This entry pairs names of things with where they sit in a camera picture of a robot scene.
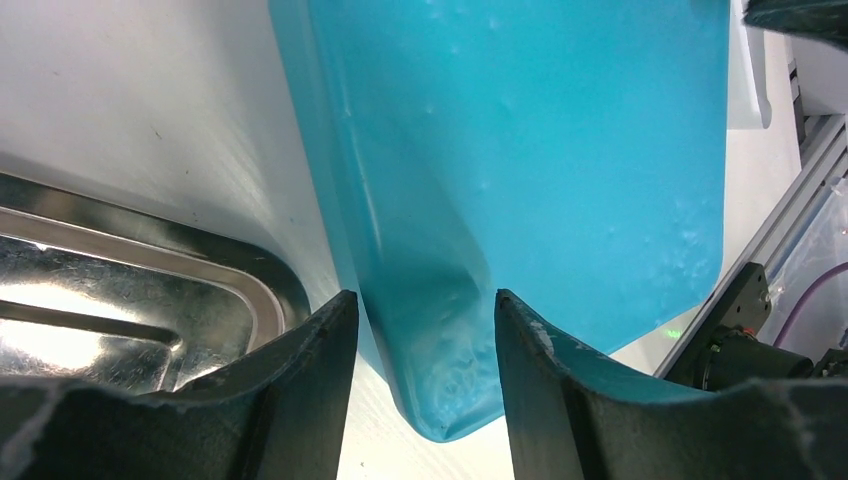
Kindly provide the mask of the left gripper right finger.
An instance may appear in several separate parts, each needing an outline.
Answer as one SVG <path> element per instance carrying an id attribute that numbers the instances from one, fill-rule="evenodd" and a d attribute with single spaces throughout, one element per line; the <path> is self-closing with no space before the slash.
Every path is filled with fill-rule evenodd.
<path id="1" fill-rule="evenodd" d="M 495 337 L 518 479 L 843 479 L 847 383 L 752 380 L 719 393 L 634 370 L 507 289 Z"/>

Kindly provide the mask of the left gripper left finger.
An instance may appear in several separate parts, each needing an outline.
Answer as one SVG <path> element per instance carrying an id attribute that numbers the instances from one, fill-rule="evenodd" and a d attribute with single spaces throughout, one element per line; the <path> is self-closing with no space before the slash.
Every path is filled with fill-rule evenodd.
<path id="1" fill-rule="evenodd" d="M 297 328 L 176 392 L 1 381 L 5 479 L 333 479 L 358 342 L 344 290 Z"/>

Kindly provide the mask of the teal box lid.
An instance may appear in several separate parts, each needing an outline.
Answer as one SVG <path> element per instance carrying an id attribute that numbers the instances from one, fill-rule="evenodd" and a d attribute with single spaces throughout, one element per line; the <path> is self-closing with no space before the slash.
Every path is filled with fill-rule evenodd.
<path id="1" fill-rule="evenodd" d="M 503 413 L 500 289 L 612 353 L 722 264 L 726 1 L 272 1 L 341 285 L 404 419 Z"/>

